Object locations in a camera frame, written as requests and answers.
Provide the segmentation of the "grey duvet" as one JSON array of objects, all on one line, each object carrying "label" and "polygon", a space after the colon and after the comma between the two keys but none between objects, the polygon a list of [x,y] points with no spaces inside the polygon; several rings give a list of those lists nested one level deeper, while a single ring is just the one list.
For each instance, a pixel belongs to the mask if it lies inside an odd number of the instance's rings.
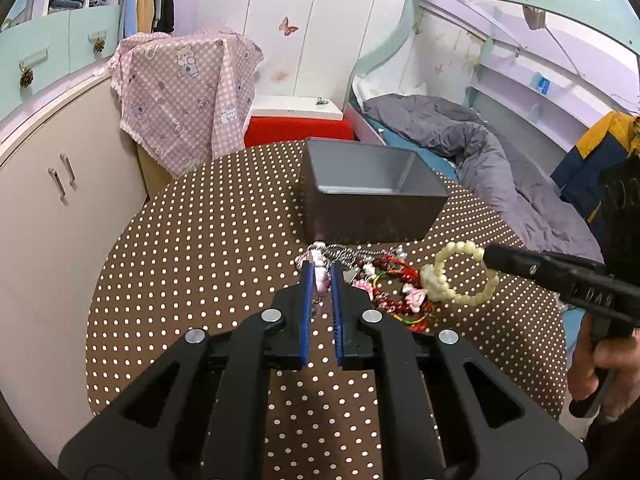
[{"label": "grey duvet", "polygon": [[364,114],[406,140],[454,161],[460,183],[510,226],[530,250],[602,262],[585,220],[504,134],[472,108],[439,96],[383,94]]}]

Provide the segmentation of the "grey metal tin box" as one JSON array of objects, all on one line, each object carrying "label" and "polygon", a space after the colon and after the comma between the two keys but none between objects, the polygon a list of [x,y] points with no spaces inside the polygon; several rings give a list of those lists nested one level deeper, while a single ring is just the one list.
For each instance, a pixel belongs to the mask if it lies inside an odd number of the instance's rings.
[{"label": "grey metal tin box", "polygon": [[349,245],[422,240],[449,192],[415,152],[308,139],[299,195],[306,241]]}]

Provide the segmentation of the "white board on bench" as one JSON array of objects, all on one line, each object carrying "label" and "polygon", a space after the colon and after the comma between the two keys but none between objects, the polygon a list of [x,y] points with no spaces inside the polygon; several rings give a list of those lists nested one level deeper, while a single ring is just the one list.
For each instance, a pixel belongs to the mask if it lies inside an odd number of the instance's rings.
[{"label": "white board on bench", "polygon": [[343,112],[325,98],[300,96],[256,96],[250,114],[253,117],[288,117],[305,119],[343,119]]}]

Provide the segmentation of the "mint drawer unit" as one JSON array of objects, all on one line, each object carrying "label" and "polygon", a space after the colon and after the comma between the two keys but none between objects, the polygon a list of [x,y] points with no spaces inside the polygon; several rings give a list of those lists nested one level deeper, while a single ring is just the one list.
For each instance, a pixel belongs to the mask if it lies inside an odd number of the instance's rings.
[{"label": "mint drawer unit", "polygon": [[1,33],[1,115],[36,93],[111,56],[119,6],[95,6],[34,18]]}]

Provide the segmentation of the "yellow navy jacket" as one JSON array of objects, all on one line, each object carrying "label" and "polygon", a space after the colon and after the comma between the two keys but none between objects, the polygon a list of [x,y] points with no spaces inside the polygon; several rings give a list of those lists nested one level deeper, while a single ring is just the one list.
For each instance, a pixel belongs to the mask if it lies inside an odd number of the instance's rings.
[{"label": "yellow navy jacket", "polygon": [[621,164],[639,147],[639,117],[609,112],[588,129],[552,172],[570,203],[601,243],[604,237],[600,173]]}]

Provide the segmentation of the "teal bed sheet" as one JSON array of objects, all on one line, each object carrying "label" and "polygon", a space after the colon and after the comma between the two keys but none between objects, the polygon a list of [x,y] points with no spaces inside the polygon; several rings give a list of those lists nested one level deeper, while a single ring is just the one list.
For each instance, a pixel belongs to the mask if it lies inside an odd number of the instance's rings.
[{"label": "teal bed sheet", "polygon": [[454,165],[446,158],[433,153],[428,148],[422,148],[422,146],[405,139],[400,134],[388,130],[385,127],[376,127],[376,130],[378,130],[378,134],[386,145],[392,148],[405,148],[406,150],[415,152],[431,170],[438,171],[448,179],[458,182],[456,168],[454,168]]}]

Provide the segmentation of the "brown polka dot tablecloth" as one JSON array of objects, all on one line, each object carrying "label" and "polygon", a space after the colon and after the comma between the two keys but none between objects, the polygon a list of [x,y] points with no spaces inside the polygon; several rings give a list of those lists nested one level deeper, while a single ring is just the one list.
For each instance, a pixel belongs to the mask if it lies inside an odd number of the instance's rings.
[{"label": "brown polka dot tablecloth", "polygon": [[[172,182],[131,219],[96,282],[86,342],[87,394],[104,410],[183,333],[233,330],[298,280],[306,249],[298,194],[303,147],[224,156]],[[425,325],[457,332],[552,417],[562,412],[565,333],[555,296],[503,276],[484,304],[440,304]],[[308,365],[270,378],[264,477],[381,479],[371,372],[335,361],[329,296],[314,300]]]}]

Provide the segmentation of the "pink checked bear cloth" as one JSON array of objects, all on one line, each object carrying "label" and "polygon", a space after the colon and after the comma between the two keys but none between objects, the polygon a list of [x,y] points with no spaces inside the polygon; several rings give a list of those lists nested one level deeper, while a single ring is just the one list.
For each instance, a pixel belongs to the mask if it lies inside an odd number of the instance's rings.
[{"label": "pink checked bear cloth", "polygon": [[263,60],[230,29],[129,36],[107,64],[120,128],[175,178],[242,150]]}]

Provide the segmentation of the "red storage bench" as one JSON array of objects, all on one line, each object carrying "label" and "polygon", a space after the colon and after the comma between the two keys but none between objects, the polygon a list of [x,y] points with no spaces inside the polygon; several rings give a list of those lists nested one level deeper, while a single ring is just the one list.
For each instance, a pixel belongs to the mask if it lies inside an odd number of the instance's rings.
[{"label": "red storage bench", "polygon": [[352,141],[356,138],[346,120],[296,117],[253,117],[244,134],[247,148],[278,142],[305,141],[308,138]]}]

